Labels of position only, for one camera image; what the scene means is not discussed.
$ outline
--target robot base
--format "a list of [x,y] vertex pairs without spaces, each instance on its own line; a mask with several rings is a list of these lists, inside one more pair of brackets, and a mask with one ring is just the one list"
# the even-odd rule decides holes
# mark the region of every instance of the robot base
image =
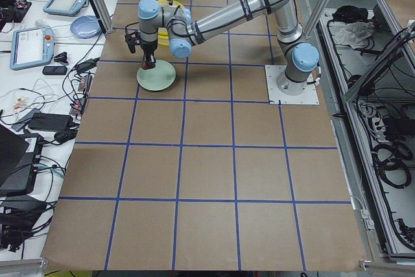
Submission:
[[294,105],[319,105],[316,86],[307,85],[304,92],[300,95],[288,95],[283,93],[277,86],[277,78],[285,70],[286,66],[266,65],[265,74],[267,75],[268,98],[270,104],[294,104]]

